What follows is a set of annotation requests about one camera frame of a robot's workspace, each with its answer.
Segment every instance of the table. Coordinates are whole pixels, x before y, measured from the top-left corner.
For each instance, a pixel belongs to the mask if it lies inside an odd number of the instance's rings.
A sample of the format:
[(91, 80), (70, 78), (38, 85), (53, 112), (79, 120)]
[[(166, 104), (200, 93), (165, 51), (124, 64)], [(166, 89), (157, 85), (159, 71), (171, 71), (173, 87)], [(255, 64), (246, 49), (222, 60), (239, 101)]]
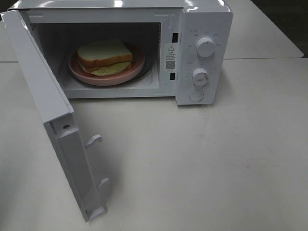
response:
[(214, 105), (71, 100), (113, 183), (84, 223), (19, 65), (0, 64), (0, 230), (306, 231), (307, 73), (304, 58), (225, 60)]
[[(250, 0), (227, 0), (234, 12), (225, 59), (297, 58), (303, 53)], [(0, 62), (17, 61), (0, 22)]]

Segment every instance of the dial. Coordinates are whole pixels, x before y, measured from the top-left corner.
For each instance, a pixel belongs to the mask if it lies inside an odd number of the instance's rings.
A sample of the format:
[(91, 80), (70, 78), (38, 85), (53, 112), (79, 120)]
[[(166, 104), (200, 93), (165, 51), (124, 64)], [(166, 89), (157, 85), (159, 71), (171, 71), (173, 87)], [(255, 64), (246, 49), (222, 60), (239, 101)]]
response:
[(196, 42), (197, 53), (201, 57), (208, 57), (215, 52), (216, 41), (211, 36), (204, 36)]
[(192, 82), (197, 86), (208, 83), (208, 72), (203, 68), (197, 68), (192, 72)]

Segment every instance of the warning sticker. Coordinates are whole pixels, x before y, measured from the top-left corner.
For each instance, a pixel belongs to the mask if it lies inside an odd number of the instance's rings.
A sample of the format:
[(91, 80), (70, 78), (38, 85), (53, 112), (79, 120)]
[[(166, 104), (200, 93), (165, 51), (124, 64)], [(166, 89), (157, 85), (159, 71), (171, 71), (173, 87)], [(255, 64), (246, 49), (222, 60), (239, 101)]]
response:
[(176, 69), (178, 44), (166, 43), (165, 44), (165, 69), (166, 71), (174, 71)]

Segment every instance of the plate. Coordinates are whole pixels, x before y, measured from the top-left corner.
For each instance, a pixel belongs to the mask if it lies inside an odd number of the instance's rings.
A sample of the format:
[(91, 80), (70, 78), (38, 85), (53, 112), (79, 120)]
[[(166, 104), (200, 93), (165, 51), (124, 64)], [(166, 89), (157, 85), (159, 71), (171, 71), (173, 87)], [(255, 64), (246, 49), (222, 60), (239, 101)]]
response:
[(124, 44), (133, 54), (132, 68), (130, 70), (124, 70), (117, 74), (108, 76), (96, 76), (93, 74), (89, 74), (83, 71), (80, 67), (77, 60), (77, 53), (74, 53), (69, 59), (69, 68), (77, 79), (84, 83), (95, 86), (111, 86), (127, 82), (134, 78), (142, 70), (145, 62), (145, 54), (140, 48), (135, 45), (132, 45), (130, 43)]

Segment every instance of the round button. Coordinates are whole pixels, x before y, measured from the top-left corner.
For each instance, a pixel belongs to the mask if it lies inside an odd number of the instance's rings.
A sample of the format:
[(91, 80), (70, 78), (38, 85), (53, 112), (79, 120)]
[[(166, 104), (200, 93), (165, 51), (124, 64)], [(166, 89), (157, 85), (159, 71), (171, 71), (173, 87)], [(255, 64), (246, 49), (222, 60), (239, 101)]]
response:
[(208, 57), (215, 52), (215, 39), (209, 36), (200, 38), (196, 42), (197, 53), (201, 57)]
[(200, 90), (195, 90), (189, 94), (189, 99), (193, 102), (197, 102), (203, 99), (203, 92)]
[(202, 86), (208, 83), (208, 73), (203, 68), (197, 68), (192, 72), (192, 82), (197, 86)]

